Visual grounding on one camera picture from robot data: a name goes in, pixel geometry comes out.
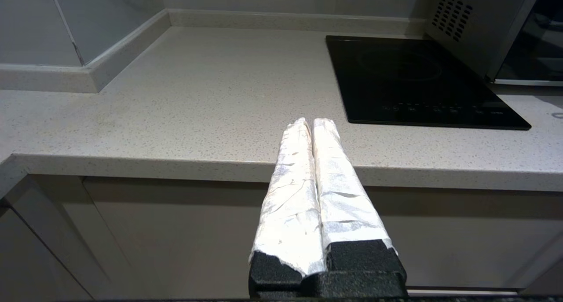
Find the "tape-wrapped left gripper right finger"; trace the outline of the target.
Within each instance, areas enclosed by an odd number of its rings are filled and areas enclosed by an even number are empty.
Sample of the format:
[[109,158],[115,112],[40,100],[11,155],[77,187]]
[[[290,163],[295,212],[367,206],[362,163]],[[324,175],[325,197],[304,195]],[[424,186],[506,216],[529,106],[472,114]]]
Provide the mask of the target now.
[[315,119],[313,137],[327,270],[312,276],[311,293],[406,294],[406,271],[344,152],[336,124]]

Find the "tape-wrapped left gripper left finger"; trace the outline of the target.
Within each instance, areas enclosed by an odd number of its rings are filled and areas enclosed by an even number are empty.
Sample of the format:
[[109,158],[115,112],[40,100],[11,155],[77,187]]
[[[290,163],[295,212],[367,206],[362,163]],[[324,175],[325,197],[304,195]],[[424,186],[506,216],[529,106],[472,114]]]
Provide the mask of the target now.
[[326,272],[312,135],[306,119],[284,130],[249,256],[251,295],[296,295]]

